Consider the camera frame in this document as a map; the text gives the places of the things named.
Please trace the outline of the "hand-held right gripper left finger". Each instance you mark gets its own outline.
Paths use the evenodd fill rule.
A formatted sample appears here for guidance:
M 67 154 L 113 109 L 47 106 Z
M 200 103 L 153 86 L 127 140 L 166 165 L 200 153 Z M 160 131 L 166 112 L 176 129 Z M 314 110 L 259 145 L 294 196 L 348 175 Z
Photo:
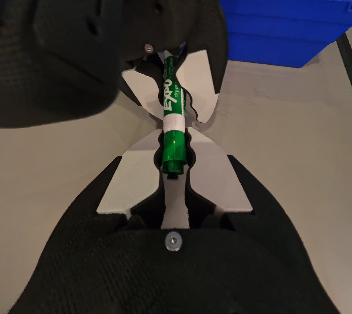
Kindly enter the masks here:
M 157 129 L 127 150 L 97 207 L 98 214 L 131 215 L 132 208 L 157 191 L 160 172 L 154 157 L 160 148 Z

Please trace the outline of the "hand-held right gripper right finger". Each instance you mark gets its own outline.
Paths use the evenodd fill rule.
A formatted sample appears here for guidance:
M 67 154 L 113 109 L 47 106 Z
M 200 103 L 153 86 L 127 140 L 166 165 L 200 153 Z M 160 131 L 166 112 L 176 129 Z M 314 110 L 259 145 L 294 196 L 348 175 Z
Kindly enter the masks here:
M 190 171 L 191 189 L 214 205 L 215 214 L 252 212 L 253 207 L 225 151 L 210 138 L 189 129 L 195 162 Z

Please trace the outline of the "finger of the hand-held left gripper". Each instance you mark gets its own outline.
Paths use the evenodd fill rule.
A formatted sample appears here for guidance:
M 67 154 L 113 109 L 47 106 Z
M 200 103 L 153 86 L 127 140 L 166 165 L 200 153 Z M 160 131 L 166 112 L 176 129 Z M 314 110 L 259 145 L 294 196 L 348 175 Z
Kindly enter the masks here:
M 122 72 L 122 78 L 147 112 L 163 120 L 163 106 L 159 102 L 159 88 L 156 81 L 135 68 Z
M 191 98 L 191 107 L 200 123 L 213 115 L 218 102 L 206 50 L 189 53 L 176 71 L 176 77 Z

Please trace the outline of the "green dry-erase marker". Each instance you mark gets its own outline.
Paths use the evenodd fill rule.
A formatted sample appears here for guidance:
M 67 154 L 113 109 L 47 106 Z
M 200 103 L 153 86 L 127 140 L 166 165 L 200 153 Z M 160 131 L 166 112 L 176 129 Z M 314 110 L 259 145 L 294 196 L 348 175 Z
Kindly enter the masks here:
M 187 163 L 186 97 L 176 83 L 176 60 L 170 52 L 164 52 L 162 172 L 168 180 L 178 180 Z

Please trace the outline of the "blue plastic bin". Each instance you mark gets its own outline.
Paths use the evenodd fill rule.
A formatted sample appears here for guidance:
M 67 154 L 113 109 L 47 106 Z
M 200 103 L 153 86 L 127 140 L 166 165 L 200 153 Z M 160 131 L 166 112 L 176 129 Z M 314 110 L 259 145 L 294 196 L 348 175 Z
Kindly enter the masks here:
M 352 0 L 220 0 L 229 60 L 301 68 L 352 25 Z

